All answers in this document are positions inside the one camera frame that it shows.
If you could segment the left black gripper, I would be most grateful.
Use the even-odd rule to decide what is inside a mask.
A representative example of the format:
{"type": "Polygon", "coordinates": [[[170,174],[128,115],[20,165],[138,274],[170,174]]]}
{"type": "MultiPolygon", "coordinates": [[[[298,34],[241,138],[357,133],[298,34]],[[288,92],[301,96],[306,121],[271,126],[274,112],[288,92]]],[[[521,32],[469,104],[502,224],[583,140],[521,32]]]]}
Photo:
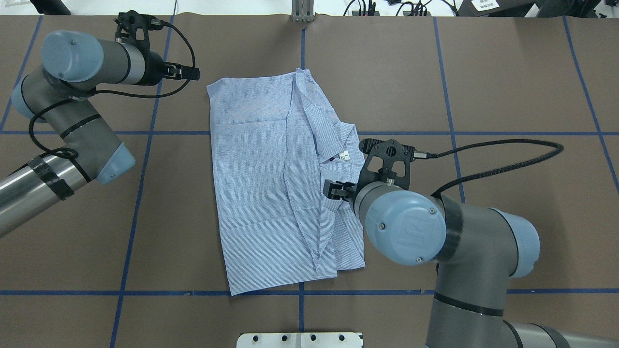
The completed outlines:
{"type": "Polygon", "coordinates": [[[164,77],[175,81],[199,81],[200,79],[198,68],[172,62],[164,62],[162,57],[156,52],[148,53],[145,64],[145,72],[143,75],[144,86],[157,85],[164,77]]]}

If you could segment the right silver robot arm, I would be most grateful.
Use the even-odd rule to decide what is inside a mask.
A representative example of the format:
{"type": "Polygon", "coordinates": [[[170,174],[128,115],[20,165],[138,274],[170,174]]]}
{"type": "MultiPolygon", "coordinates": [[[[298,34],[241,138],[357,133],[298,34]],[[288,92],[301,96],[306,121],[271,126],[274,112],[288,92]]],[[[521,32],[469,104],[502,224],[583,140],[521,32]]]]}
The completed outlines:
{"type": "Polygon", "coordinates": [[[427,348],[616,348],[618,341],[504,319],[509,280],[540,255],[528,220],[495,208],[431,198],[391,182],[326,180],[324,196],[350,203],[373,245],[398,264],[437,265],[427,348]]]}

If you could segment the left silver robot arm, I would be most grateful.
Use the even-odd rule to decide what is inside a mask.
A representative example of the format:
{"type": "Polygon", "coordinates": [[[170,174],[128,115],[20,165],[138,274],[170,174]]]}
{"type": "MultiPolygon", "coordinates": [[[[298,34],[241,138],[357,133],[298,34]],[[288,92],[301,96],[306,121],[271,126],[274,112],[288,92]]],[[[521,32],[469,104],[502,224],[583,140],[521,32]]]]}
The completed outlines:
{"type": "Polygon", "coordinates": [[[162,79],[198,81],[195,64],[166,62],[147,39],[105,40],[58,29],[44,38],[42,65],[18,82],[14,108],[29,119],[41,154],[1,182],[1,235],[6,236],[90,183],[111,183],[136,163],[89,99],[100,84],[154,86],[162,79]]]}

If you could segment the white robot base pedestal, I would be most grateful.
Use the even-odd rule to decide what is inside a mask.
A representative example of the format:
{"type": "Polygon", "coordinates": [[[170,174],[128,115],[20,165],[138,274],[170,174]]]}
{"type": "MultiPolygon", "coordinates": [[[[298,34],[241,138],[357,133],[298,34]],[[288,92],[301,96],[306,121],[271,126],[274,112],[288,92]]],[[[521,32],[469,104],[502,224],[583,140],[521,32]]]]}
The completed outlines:
{"type": "Polygon", "coordinates": [[[246,333],[239,336],[237,348],[363,348],[362,333],[246,333]]]}

